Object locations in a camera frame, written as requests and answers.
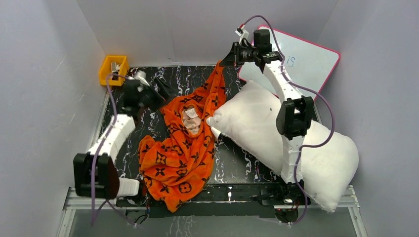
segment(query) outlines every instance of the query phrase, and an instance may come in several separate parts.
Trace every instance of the white label tag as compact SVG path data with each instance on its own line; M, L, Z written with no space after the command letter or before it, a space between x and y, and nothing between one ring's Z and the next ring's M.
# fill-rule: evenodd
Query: white label tag
M195 108L191 108L185 111L185 113L191 118L196 118L198 116L198 114L195 111Z

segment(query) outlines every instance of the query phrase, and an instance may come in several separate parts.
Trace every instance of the marble pattern surface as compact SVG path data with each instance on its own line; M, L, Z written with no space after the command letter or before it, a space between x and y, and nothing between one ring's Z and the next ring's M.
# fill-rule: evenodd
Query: marble pattern surface
M148 81L154 78L162 79L177 90L178 96L181 96L190 94L201 86L214 70L214 66L130 68L128 75L135 74L137 70L145 71ZM245 84L238 78L238 70L238 68L224 69L227 100L237 94ZM117 108L120 108L122 105L118 102L123 95L121 87L114 87L112 94ZM112 106L109 102L101 133L109 124L112 114ZM137 149L140 140L146 135L152 136L156 141L163 141L169 137L168 129L160 111L152 113L146 110L141 117L141 123L122 146L116 161L116 168L120 177L139 178ZM220 137L215 144L215 148L215 164L208 184L275 182L279 180L275 173L229 138Z

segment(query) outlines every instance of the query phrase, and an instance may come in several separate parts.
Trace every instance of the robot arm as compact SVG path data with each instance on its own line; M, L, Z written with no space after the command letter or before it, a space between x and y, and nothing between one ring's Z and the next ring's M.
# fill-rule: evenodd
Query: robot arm
M277 95L282 101L281 109L276 119L278 132L282 136L284 146L284 163L281 178L285 183L293 184L294 167L297 165L297 182L302 179L300 163L297 164L299 147L303 144L307 129L311 126L314 102L311 97L305 97L287 79L287 71L282 63L282 56L272 51L269 30L253 32L254 46L247 41L248 32L245 26L237 28L239 42L234 42L230 53L222 60L223 66L240 66L245 62L255 62L263 74L269 79Z
M112 116L108 127L95 144L84 154L77 154L73 160L76 193L91 197L92 172L95 175L96 198L114 199L136 196L140 182L135 179L120 178L115 168L119 150L127 137L135 130L140 113L145 109L157 110L172 97L170 88L159 79L151 85L144 72L137 72L124 83L123 106L121 113ZM95 170L92 171L93 157L98 153Z
M282 136L284 147L284 162L282 165L281 178L285 183L295 183L294 167L297 162L299 147L304 142L304 136L311 125L314 101L311 97L304 97L302 93L285 80L283 74L288 77L285 68L281 72L281 62L274 61L267 64L263 74L269 79L274 87L279 100L282 101L278 113L276 126ZM297 182L302 179L301 160L297 164Z

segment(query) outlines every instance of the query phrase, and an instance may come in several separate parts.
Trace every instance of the orange towel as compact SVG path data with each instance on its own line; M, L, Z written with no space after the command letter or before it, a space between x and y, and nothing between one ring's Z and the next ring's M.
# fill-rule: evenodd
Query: orange towel
M212 173L214 138L205 120L226 100L224 67L218 64L201 87L190 95L174 98L161 109L170 138L156 142L146 136L138 147L140 172L149 193L164 201L171 212L197 195ZM192 132L182 122L190 120L183 115L191 107L201 118L199 127L196 121L190 122Z

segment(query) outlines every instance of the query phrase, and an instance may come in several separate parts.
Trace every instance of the small yellow container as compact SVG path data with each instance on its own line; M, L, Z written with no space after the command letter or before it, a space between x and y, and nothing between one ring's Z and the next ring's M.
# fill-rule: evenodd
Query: small yellow container
M111 63L116 62L121 67L119 69L119 75L126 76L128 72L129 65L128 61L126 60L126 56L116 56L116 55L108 55L103 61L102 67L99 71L99 81L101 85L106 86L106 77L111 73ZM112 80L109 78L109 85L121 86L125 81L125 78L118 77L118 80Z

